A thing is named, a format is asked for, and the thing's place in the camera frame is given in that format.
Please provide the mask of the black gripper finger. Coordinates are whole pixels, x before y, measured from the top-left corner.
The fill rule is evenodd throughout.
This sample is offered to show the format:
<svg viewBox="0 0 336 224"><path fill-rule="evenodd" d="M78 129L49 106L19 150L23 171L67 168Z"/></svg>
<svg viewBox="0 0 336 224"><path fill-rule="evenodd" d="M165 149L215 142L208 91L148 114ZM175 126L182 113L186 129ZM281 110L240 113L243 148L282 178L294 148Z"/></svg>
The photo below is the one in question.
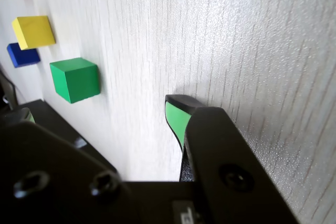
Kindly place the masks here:
<svg viewBox="0 0 336 224"><path fill-rule="evenodd" d="M27 116L1 117L1 223L136 223L113 170Z"/></svg>
<svg viewBox="0 0 336 224"><path fill-rule="evenodd" d="M206 222L297 222L224 109L168 94L165 118L188 158Z"/></svg>

